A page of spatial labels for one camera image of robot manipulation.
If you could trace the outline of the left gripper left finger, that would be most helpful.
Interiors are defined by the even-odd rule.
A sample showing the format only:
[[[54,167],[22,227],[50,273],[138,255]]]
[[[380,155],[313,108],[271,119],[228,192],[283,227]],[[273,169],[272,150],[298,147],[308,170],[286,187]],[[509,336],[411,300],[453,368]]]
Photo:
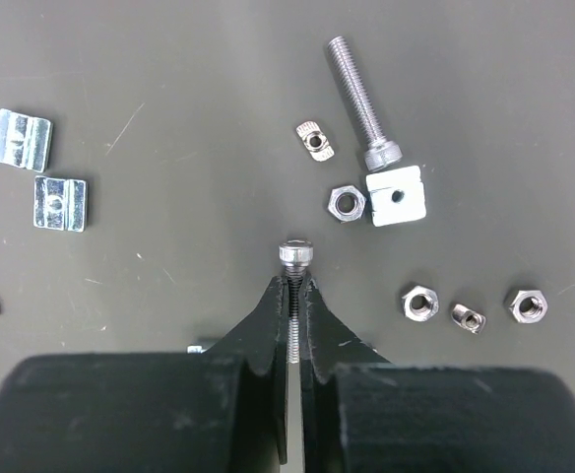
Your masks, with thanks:
[[[0,472],[277,472],[285,279],[201,354],[44,355],[0,387]]]

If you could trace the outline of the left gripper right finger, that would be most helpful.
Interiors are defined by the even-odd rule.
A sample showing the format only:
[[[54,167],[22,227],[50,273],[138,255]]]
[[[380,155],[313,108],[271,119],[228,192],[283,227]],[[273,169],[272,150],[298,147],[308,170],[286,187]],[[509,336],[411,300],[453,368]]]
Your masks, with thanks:
[[[575,396],[530,368],[401,367],[300,292],[307,472],[575,472]]]

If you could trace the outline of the silver socket screw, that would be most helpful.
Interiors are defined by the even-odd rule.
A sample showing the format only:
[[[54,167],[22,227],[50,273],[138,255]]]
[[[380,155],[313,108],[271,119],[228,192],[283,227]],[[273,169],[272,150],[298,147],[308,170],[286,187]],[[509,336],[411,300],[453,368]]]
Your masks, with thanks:
[[[279,257],[288,286],[287,361],[299,363],[299,291],[313,260],[313,244],[306,239],[290,239],[279,245]]]
[[[384,132],[347,39],[341,35],[332,38],[327,51],[341,90],[365,139],[367,169],[381,171],[397,163],[403,156],[401,148]]]

